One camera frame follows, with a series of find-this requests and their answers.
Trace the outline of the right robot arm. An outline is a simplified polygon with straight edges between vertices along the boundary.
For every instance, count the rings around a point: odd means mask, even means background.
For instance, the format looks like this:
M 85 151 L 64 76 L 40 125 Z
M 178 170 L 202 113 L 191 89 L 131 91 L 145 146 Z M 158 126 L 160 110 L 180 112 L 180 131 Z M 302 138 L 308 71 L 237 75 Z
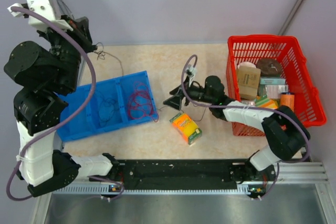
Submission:
M 163 104 L 180 110 L 190 102 L 209 108 L 218 119 L 244 124 L 265 134 L 267 146 L 253 154 L 245 166 L 245 174 L 252 180 L 262 176 L 268 166 L 290 161 L 310 140 L 309 132 L 291 108 L 285 105 L 277 109 L 247 106 L 228 97 L 217 76 L 207 77 L 204 86 L 187 77 L 182 85 L 170 91 L 170 98 Z

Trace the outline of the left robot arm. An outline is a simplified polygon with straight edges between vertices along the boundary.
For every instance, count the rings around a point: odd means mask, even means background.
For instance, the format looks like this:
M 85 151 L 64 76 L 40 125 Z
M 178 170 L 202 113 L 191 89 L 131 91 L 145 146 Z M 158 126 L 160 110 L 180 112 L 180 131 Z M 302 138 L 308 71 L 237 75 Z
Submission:
M 45 49 L 34 41 L 18 44 L 10 54 L 5 73 L 22 89 L 14 97 L 14 115 L 20 135 L 16 175 L 27 183 L 33 197 L 61 189 L 90 176 L 114 180 L 119 168 L 107 153 L 74 157 L 54 149 L 54 133 L 68 103 L 62 96 L 75 92 L 81 55 L 53 29 L 39 32 L 50 43 Z

